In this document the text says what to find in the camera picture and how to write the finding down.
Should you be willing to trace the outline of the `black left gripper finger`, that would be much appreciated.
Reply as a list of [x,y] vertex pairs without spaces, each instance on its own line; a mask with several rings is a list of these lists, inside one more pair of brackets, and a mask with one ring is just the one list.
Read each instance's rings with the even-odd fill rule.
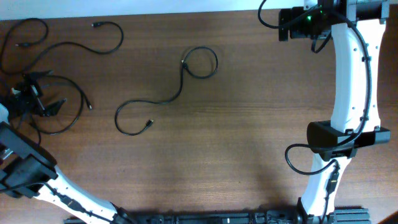
[[58,112],[60,111],[61,107],[63,106],[64,103],[67,102],[67,99],[61,99],[58,100],[54,103],[51,103],[47,105],[44,109],[44,116],[56,116]]
[[23,78],[28,82],[36,82],[37,80],[51,74],[53,74],[53,70],[47,70],[43,72],[30,72],[30,73],[24,73]]

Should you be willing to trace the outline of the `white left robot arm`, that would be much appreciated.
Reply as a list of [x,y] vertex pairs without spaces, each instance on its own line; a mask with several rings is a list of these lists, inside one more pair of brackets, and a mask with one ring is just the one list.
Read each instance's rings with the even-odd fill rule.
[[18,157],[1,170],[2,193],[52,203],[84,223],[137,223],[123,208],[92,196],[66,178],[45,149],[9,125],[8,116],[1,106],[1,144],[6,147],[2,154]]

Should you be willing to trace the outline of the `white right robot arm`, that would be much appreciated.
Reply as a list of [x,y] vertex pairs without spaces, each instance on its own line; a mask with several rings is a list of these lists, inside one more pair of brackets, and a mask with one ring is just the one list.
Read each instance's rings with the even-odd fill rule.
[[328,121],[307,127],[305,147],[313,152],[309,181],[294,211],[294,223],[333,223],[341,176],[356,151],[385,143],[377,108],[379,46],[389,16],[389,1],[305,1],[279,12],[279,39],[332,40],[336,54],[336,92]]

